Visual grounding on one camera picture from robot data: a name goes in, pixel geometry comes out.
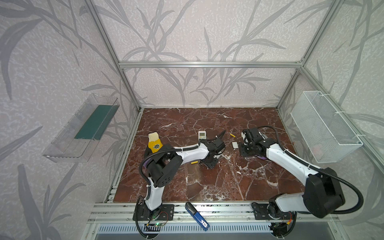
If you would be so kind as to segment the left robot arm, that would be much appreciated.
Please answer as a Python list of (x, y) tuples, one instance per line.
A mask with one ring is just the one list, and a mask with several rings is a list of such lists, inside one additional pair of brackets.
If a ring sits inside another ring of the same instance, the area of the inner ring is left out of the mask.
[(226, 146), (222, 131), (213, 139), (199, 139), (197, 144), (185, 147), (173, 147), (171, 144), (162, 144), (157, 132), (150, 133), (149, 143), (144, 159), (140, 163), (140, 175), (147, 182), (147, 195), (144, 206), (154, 211), (162, 205), (164, 188), (168, 185), (179, 168), (188, 163), (198, 162), (213, 169)]

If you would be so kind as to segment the white battery cover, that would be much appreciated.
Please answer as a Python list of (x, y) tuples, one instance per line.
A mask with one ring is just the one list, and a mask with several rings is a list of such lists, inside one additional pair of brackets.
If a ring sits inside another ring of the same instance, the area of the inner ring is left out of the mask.
[(233, 145), (233, 148), (234, 149), (238, 149), (239, 148), (239, 145), (237, 142), (232, 142), (232, 145)]

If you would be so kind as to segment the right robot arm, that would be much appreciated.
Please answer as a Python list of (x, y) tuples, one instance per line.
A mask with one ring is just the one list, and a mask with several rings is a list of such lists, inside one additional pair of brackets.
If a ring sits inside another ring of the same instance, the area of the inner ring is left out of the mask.
[[(304, 186), (304, 192), (280, 194), (269, 199), (268, 214), (278, 219), (283, 213), (301, 212), (319, 219), (329, 214), (346, 215), (357, 212), (364, 205), (361, 191), (353, 184), (337, 176), (331, 169), (322, 169), (298, 157), (286, 149), (279, 137), (268, 138), (259, 128), (244, 129), (241, 156), (270, 160), (287, 170)], [(342, 185), (350, 188), (358, 197), (357, 203), (346, 210), (340, 210), (346, 203)]]

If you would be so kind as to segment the white remote green buttons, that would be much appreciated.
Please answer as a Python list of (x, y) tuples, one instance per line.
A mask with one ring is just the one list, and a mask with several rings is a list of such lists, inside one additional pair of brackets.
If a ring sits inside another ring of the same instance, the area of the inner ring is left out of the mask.
[(198, 131), (198, 137), (199, 139), (205, 140), (207, 138), (206, 131)]

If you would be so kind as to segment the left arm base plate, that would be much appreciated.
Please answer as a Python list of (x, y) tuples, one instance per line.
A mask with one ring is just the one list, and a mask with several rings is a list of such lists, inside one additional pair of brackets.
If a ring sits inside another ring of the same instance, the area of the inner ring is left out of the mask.
[(149, 210), (146, 204), (139, 204), (135, 207), (134, 221), (172, 221), (175, 213), (175, 205), (162, 204), (155, 210)]

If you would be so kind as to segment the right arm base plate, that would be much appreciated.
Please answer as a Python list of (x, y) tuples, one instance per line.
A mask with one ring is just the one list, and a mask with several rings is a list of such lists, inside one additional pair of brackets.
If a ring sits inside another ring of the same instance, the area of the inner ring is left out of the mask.
[(293, 219), (292, 212), (282, 212), (274, 205), (269, 203), (251, 203), (251, 208), (254, 213), (255, 220), (281, 220), (289, 222)]

